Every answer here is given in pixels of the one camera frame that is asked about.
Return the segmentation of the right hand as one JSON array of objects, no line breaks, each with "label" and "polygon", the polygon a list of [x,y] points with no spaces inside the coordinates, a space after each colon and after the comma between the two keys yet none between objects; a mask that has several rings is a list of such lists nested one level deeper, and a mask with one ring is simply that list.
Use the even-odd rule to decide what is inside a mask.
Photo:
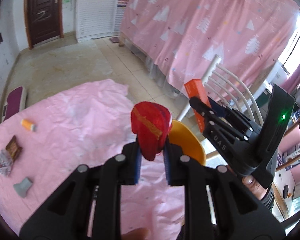
[{"label": "right hand", "polygon": [[261,200],[267,193],[267,189],[263,188],[259,182],[252,176],[248,175],[244,178],[242,178],[242,183],[245,185],[252,193],[253,195]]}]

